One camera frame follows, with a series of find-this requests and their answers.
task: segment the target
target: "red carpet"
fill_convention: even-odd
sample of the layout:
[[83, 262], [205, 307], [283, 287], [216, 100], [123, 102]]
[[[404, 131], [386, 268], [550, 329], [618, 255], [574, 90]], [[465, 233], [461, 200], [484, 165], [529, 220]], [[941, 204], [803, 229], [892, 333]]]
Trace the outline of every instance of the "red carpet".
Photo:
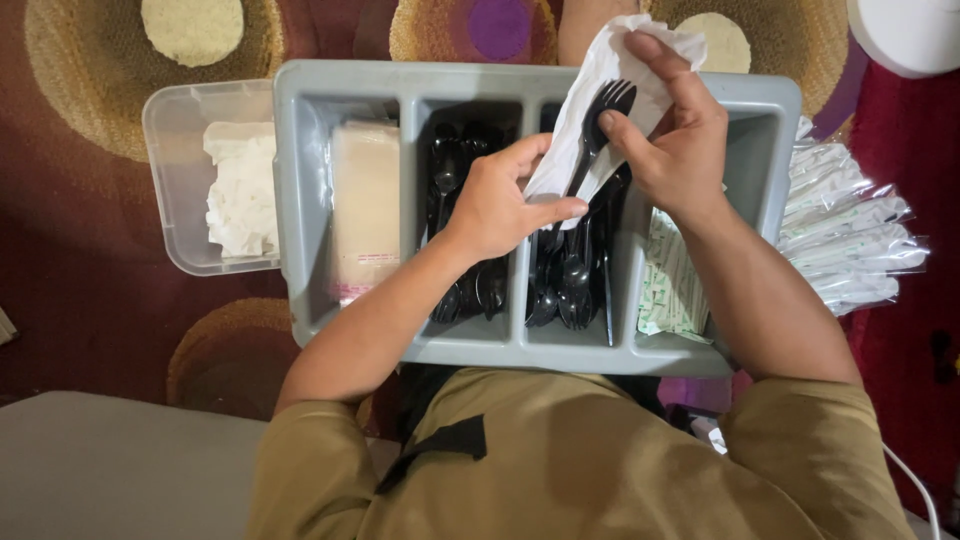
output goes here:
[[[871, 63], [851, 136], [863, 171], [879, 184], [896, 184], [917, 215], [907, 227], [930, 237], [926, 273], [900, 280], [896, 306], [856, 313], [850, 338], [887, 445], [927, 482], [941, 516], [960, 460], [960, 380], [933, 381], [928, 341], [945, 330], [960, 342], [957, 96], [960, 71], [907, 81]], [[920, 494], [891, 469], [905, 505], [925, 516]]]

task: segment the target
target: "person's right hand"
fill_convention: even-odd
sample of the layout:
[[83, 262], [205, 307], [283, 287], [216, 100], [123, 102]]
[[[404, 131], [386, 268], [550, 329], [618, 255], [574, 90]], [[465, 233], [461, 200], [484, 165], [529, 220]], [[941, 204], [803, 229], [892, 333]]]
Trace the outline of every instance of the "person's right hand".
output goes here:
[[679, 225], [691, 227], [727, 204], [722, 180], [727, 151], [727, 111], [710, 95], [690, 63], [659, 39], [634, 31], [628, 51], [666, 83], [674, 106], [652, 142], [615, 110], [600, 115], [600, 127], [627, 158], [634, 181], [651, 202]]

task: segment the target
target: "leg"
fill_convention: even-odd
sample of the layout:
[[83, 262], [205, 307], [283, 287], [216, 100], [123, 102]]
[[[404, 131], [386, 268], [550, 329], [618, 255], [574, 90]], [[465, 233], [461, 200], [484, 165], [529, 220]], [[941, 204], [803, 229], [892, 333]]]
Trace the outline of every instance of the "leg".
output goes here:
[[557, 35], [560, 65], [579, 66], [584, 62], [593, 37], [618, 15], [640, 13], [640, 0], [565, 0]]

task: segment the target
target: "fingernail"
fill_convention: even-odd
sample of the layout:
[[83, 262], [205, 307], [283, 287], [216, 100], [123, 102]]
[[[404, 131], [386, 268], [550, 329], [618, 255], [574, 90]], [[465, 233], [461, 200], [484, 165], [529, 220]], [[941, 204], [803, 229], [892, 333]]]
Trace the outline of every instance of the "fingernail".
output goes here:
[[613, 127], [613, 114], [609, 110], [600, 113], [600, 129], [606, 131]]

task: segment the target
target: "patterned carpet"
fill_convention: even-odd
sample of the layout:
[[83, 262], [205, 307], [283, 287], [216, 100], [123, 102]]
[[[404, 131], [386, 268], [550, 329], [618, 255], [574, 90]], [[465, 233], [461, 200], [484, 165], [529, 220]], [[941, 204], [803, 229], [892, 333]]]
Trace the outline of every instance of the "patterned carpet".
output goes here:
[[[268, 417], [297, 352], [285, 284], [278, 271], [196, 278], [169, 261], [144, 162], [143, 102], [164, 86], [268, 78], [292, 58], [556, 63], [562, 5], [243, 0], [246, 26], [237, 50], [187, 69], [153, 50], [139, 2], [0, 3], [0, 307], [21, 331], [0, 347], [0, 403], [75, 389]], [[752, 72], [797, 81], [818, 137], [849, 127], [868, 65], [849, 38], [845, 5], [644, 1], [671, 26], [698, 12], [737, 22], [754, 50]], [[871, 69], [861, 100], [882, 104], [878, 92], [890, 91], [890, 82]], [[864, 115], [872, 123], [861, 132], [879, 129], [874, 110]], [[896, 121], [883, 119], [882, 129]], [[956, 148], [955, 126], [946, 136]], [[859, 154], [884, 155], [882, 138], [862, 140], [854, 135]], [[925, 223], [926, 233], [944, 230]], [[904, 290], [917, 295], [915, 304], [935, 294]], [[858, 343], [871, 343], [870, 325], [858, 325]], [[858, 349], [868, 373], [872, 350]], [[901, 422], [883, 396], [872, 395], [881, 421]], [[912, 430], [908, 436], [914, 442], [900, 442], [898, 451], [924, 438]], [[920, 465], [931, 481], [948, 485], [946, 464], [960, 454], [955, 440], [930, 442], [946, 445], [936, 469]]]

